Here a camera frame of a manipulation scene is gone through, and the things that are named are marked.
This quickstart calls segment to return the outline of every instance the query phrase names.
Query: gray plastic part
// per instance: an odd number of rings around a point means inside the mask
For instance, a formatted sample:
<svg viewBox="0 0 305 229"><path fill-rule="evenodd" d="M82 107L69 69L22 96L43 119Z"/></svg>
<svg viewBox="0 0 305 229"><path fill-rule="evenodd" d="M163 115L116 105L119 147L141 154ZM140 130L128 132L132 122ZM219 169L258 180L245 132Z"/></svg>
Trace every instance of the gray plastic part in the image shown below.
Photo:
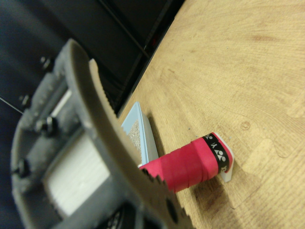
<svg viewBox="0 0 305 229"><path fill-rule="evenodd" d="M120 206L127 203L135 209L136 222L132 224L134 228L143 229L147 225L145 222L149 221L160 229L192 229L189 216L181 209L174 193L168 190L165 182L159 177L152 178L148 173L144 173L145 171L138 169L131 157L133 152L130 151L133 148L126 147L128 145L126 143L131 143L127 142L126 135L118 132L121 129L118 129L120 127L116 120L115 123L113 122L115 115L103 92L96 91L91 79L89 58L77 42L74 40L67 42L55 62L53 73L65 75L68 88L72 92L63 112L70 105L75 109L81 127L98 149L111 175L71 216L60 219L40 185L41 177L43 171L47 171L50 166L52 158L55 159L54 156L60 155L59 145L65 148L68 144L73 144L74 137L67 135L69 139L63 139L63 142L57 137L50 138L48 141L54 141L52 144L58 148L50 154L48 149L39 146L41 150L39 154L34 148L36 144L43 145L43 142L39 143L42 137L33 132L35 122L33 121L26 128L22 118L13 141L11 167L14 169L19 159L26 157L30 160L30 169L36 173L34 179L30 177L24 179L35 184L30 185L26 192L22 191L22 187L26 186L22 178L17 174L12 175L13 195L25 227L27 229L96 228L112 216ZM45 111L49 108L46 107L54 108L59 101L54 95L48 98L56 99L52 100L51 104L42 106L41 110L37 109L40 110L39 117L41 114L48 115ZM33 118L31 109L25 114L30 119ZM64 133L64 128L67 128L64 123L68 122L71 120L59 118L59 133ZM47 160L34 159L45 156ZM33 165L41 168L35 170L31 168Z"/></svg>

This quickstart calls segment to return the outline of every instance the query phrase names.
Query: yonex logo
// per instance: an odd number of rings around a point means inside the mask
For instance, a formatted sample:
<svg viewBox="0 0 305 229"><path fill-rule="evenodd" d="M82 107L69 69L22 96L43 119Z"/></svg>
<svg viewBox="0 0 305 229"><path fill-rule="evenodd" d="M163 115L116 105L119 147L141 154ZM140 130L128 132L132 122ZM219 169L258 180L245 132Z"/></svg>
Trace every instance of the yonex logo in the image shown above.
<svg viewBox="0 0 305 229"><path fill-rule="evenodd" d="M225 161L226 159L225 159L225 157L223 156L224 155L224 153L223 153L223 151L221 151L221 150L214 150L215 151L215 153L217 154L217 156L218 156L218 159L220 160L220 161Z"/></svg>

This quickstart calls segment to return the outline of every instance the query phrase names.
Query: gray plastic frame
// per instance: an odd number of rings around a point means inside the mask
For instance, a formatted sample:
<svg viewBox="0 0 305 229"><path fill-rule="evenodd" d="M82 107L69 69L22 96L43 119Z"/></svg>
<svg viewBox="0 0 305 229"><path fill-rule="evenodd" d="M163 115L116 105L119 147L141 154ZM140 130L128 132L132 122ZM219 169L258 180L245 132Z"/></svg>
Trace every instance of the gray plastic frame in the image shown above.
<svg viewBox="0 0 305 229"><path fill-rule="evenodd" d="M50 115L68 89L72 95L58 114L56 134L37 134L37 121ZM11 168L15 169L20 159L26 159L30 167L30 174L24 178L12 175L13 196L24 226L96 228L128 203L135 209L134 228L144 228L148 220L157 228L192 229L189 216L165 182L137 168L111 122L109 110L108 101L101 101L94 87L86 52L70 39L57 57L53 72L41 82L14 136ZM82 131L90 136L111 175L70 217L61 219L41 181L56 156Z"/></svg>

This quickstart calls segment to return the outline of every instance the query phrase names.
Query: metal rod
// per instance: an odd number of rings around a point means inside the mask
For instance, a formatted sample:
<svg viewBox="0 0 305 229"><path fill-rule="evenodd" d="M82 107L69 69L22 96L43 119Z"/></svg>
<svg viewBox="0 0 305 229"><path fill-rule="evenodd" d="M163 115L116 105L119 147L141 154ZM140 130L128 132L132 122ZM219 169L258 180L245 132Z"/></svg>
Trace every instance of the metal rod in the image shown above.
<svg viewBox="0 0 305 229"><path fill-rule="evenodd" d="M0 95L0 100L2 100L3 102L5 102L7 105L9 105L11 108L15 109L16 111L18 111L20 114L23 114L22 110L19 110L17 107L15 107L13 104L11 104L9 101L6 101L5 98L3 98Z"/></svg>

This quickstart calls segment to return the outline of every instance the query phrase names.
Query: table surface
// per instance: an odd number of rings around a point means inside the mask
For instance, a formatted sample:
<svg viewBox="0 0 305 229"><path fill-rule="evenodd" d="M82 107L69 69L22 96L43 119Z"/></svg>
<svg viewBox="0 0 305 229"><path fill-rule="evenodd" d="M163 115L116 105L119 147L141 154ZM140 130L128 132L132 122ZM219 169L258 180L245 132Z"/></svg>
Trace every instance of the table surface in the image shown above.
<svg viewBox="0 0 305 229"><path fill-rule="evenodd" d="M210 132L235 154L177 194L195 227L304 228L305 1L187 0L120 122L136 101L160 156Z"/></svg>

